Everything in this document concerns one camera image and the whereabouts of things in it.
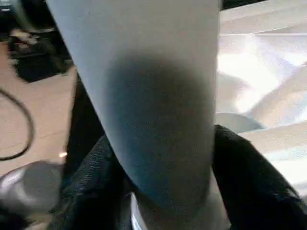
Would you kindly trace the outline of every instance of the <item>black fabric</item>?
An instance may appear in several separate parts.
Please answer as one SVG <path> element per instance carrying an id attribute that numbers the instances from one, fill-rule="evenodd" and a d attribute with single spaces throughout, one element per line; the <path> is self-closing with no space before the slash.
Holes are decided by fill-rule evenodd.
<path id="1" fill-rule="evenodd" d="M 307 209 L 295 190 L 245 139 L 215 127 L 213 170 L 234 230 L 303 230 Z M 101 138 L 61 193 L 49 230 L 131 230 L 129 189 Z"/>
<path id="2" fill-rule="evenodd" d="M 70 134 L 66 147 L 64 179 L 69 179 L 78 170 L 82 160 L 103 134 L 100 121 L 78 75 L 71 110 Z"/>
<path id="3" fill-rule="evenodd" d="M 215 127 L 213 171 L 233 229 L 304 230 L 307 207 L 246 139 Z"/>
<path id="4" fill-rule="evenodd" d="M 115 229 L 124 173 L 106 137 L 99 139 L 61 191 L 49 230 Z"/>

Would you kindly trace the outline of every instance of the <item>floor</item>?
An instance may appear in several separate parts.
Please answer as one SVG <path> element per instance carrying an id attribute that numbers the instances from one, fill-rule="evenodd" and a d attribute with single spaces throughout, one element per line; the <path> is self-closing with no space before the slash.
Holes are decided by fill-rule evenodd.
<path id="1" fill-rule="evenodd" d="M 35 140 L 29 152 L 17 159 L 0 162 L 0 175 L 37 160 L 63 161 L 59 154 L 67 141 L 75 69 L 66 76 L 26 83 L 16 77 L 7 59 L 6 45 L 0 44 L 0 70 L 1 88 L 23 102 L 35 122 Z M 21 112 L 0 95 L 0 157 L 20 151 L 27 132 Z"/>

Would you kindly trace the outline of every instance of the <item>black object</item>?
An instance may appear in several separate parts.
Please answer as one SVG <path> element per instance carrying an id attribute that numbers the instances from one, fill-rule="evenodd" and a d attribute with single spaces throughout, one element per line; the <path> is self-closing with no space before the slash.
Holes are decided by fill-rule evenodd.
<path id="1" fill-rule="evenodd" d="M 66 149 L 67 157 L 63 169 L 63 178 L 65 180 L 74 175 L 82 160 L 99 138 L 104 135 L 104 130 L 80 80 L 79 74 L 77 75 L 75 97 L 71 110 L 70 127 Z"/>
<path id="2" fill-rule="evenodd" d="M 32 146 L 33 140 L 34 140 L 34 123 L 31 118 L 30 112 L 28 109 L 20 102 L 18 101 L 14 96 L 10 95 L 8 92 L 0 88 L 0 94 L 2 94 L 5 98 L 9 99 L 20 111 L 23 113 L 28 126 L 28 137 L 27 137 L 27 143 L 24 149 L 12 156 L 8 157 L 0 157 L 0 161 L 9 161 L 18 157 L 23 156 L 29 148 Z"/>
<path id="3" fill-rule="evenodd" d="M 48 33 L 47 36 L 33 37 L 37 40 L 35 44 L 16 36 L 9 38 L 8 55 L 18 76 L 27 82 L 34 82 L 59 73 L 65 74 L 71 66 L 66 62 L 70 56 L 60 35 Z"/>
<path id="4" fill-rule="evenodd" d="M 239 6 L 245 6 L 257 2 L 262 2 L 267 0 L 223 0 L 222 1 L 222 10 L 227 10 L 230 8 L 235 8 Z"/>

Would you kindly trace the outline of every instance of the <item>cable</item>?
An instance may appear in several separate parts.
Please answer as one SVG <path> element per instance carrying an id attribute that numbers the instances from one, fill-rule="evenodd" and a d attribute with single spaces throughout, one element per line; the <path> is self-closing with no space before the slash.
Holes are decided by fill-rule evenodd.
<path id="1" fill-rule="evenodd" d="M 26 120 L 27 120 L 27 126 L 29 128 L 29 134 L 28 134 L 28 140 L 27 140 L 27 144 L 25 146 L 25 148 L 12 155 L 9 157 L 0 157 L 0 161 L 9 161 L 9 160 L 13 160 L 15 158 L 21 157 L 23 156 L 28 150 L 29 148 L 32 146 L 33 141 L 34 141 L 34 122 L 31 118 L 30 112 L 29 110 L 24 106 L 24 104 L 20 101 L 18 101 L 14 96 L 10 95 L 8 92 L 6 92 L 5 90 L 0 88 L 0 94 L 2 94 L 4 97 L 8 98 L 14 105 L 16 105 L 21 112 L 24 114 Z"/>

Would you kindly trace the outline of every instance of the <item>white surface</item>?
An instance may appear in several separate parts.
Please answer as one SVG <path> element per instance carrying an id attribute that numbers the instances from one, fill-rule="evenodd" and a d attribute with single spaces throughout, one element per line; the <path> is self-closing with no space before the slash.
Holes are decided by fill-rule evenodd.
<path id="1" fill-rule="evenodd" d="M 0 175 L 27 163 L 49 159 L 60 162 L 70 119 L 75 70 L 34 83 L 17 78 L 7 60 L 6 45 L 0 44 L 0 86 L 22 101 L 35 122 L 35 140 L 24 156 L 0 162 Z M 23 149 L 27 127 L 23 115 L 0 96 L 0 157 Z"/>
<path id="2" fill-rule="evenodd" d="M 305 0 L 269 0 L 224 10 L 221 34 L 249 34 L 307 23 Z"/>

